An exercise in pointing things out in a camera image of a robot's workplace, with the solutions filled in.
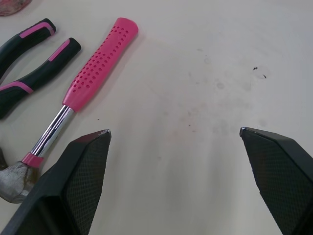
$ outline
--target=dot pattern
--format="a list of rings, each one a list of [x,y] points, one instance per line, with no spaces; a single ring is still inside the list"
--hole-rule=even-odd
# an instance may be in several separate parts
[[[278,227],[283,235],[298,234],[313,202],[312,183],[274,141],[250,132],[242,138],[260,194]]]
[[[101,44],[98,50],[84,65],[83,69],[75,77],[71,84],[73,93],[82,88],[90,88],[95,80],[101,76],[101,72],[110,70],[111,60],[120,55],[121,50],[124,48],[123,44],[129,35],[129,31],[120,26],[113,26],[105,41]],[[106,44],[110,44],[110,50],[103,50]]]
[[[101,196],[108,135],[102,134],[89,144],[65,190],[65,200],[81,235],[88,235]]]

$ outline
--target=black plastic object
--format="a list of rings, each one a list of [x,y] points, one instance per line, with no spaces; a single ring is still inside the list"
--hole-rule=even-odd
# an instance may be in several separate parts
[[[51,32],[48,28],[42,27],[29,34],[27,37],[21,38],[20,35],[30,28],[35,27],[40,23],[47,23],[50,25],[52,30],[55,32],[56,28],[49,19],[43,19],[37,24],[25,29],[21,33],[15,35],[9,39],[5,44],[0,47],[0,79],[10,67],[10,65],[24,52],[31,49],[35,45],[41,43],[45,39],[51,36]]]
[[[25,198],[1,235],[87,235],[102,191],[111,134],[72,141]]]
[[[60,73],[80,50],[80,44],[75,39],[69,38],[55,51],[58,54],[53,60],[46,60],[36,70],[17,81],[23,82],[35,91]],[[5,117],[28,94],[27,91],[18,86],[8,87],[4,90],[0,89],[0,118]]]
[[[255,182],[283,235],[313,234],[313,159],[296,141],[267,131],[240,132]]]

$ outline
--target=dark stain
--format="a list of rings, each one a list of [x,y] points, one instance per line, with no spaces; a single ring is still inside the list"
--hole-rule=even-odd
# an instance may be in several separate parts
[[[208,65],[208,64],[210,64],[210,59],[209,58],[205,58],[204,62]]]
[[[225,87],[225,85],[224,85],[222,82],[218,82],[218,83],[216,84],[216,86],[217,86],[217,88],[220,89],[220,90],[224,89],[224,87]]]

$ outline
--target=hammer head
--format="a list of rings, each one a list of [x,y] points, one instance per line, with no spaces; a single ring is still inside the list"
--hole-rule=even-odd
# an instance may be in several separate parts
[[[22,162],[4,168],[6,166],[4,158],[0,157],[0,197],[11,203],[21,203],[37,182],[39,171]]]

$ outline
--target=black and pink handle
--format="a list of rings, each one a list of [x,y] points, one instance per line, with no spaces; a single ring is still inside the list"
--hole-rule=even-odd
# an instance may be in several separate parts
[[[69,38],[36,70],[0,87],[0,118],[5,117],[25,96],[52,80],[80,49],[80,44]]]
[[[3,44],[0,47],[0,79],[19,56],[52,36],[55,31],[53,23],[49,19],[43,19]]]

